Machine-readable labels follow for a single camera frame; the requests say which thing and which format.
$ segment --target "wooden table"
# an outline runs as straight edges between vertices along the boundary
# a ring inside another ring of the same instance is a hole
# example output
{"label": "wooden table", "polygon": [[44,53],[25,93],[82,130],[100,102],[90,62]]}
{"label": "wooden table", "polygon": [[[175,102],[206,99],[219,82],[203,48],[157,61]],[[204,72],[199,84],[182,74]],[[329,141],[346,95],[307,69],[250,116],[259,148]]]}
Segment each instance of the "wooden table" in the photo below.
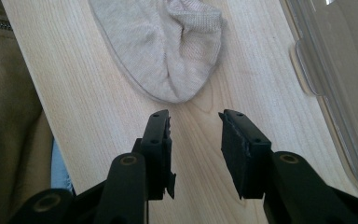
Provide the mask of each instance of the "wooden table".
{"label": "wooden table", "polygon": [[172,116],[175,200],[152,202],[151,223],[265,223],[260,201],[240,201],[220,151],[225,108],[246,114],[273,150],[305,157],[325,182],[358,195],[344,173],[317,98],[301,90],[290,62],[295,40],[281,3],[205,0],[227,20],[222,60],[181,105],[153,102],[122,76],[87,0],[4,0],[63,158],[80,193],[131,151],[147,118]]}

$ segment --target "sock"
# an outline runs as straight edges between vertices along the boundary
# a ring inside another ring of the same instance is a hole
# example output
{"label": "sock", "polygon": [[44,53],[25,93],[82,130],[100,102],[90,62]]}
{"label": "sock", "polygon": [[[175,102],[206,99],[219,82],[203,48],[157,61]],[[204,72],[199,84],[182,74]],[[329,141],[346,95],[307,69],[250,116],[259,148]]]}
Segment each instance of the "sock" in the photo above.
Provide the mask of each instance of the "sock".
{"label": "sock", "polygon": [[120,71],[154,100],[182,103],[202,88],[221,46],[220,10],[199,0],[90,0]]}

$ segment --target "transparent plastic box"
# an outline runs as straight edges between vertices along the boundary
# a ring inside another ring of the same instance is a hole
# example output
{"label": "transparent plastic box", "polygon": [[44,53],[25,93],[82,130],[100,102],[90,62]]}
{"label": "transparent plastic box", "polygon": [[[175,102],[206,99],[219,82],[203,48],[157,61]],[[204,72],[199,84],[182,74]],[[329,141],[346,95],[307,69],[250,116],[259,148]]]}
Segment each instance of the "transparent plastic box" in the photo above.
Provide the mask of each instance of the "transparent plastic box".
{"label": "transparent plastic box", "polygon": [[296,38],[292,62],[318,96],[338,155],[358,184],[358,0],[282,0]]}

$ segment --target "khaki jacket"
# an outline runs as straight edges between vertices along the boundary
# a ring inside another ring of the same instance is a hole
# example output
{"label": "khaki jacket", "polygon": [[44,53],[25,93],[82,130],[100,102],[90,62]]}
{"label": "khaki jacket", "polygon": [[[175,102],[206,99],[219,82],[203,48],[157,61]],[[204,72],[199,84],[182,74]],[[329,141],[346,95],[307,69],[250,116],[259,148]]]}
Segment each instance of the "khaki jacket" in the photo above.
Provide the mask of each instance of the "khaki jacket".
{"label": "khaki jacket", "polygon": [[[7,21],[1,2],[0,21]],[[0,25],[0,223],[49,188],[51,145],[48,121],[16,38]]]}

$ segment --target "blue cloth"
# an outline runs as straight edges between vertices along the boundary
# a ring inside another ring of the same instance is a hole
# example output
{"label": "blue cloth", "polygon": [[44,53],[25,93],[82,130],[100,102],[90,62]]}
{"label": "blue cloth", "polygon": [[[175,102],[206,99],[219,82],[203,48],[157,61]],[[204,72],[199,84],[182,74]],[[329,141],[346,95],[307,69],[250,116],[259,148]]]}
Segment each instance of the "blue cloth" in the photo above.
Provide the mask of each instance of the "blue cloth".
{"label": "blue cloth", "polygon": [[53,189],[68,189],[73,192],[71,178],[63,163],[62,155],[57,142],[53,142],[53,152],[51,159],[51,187]]}

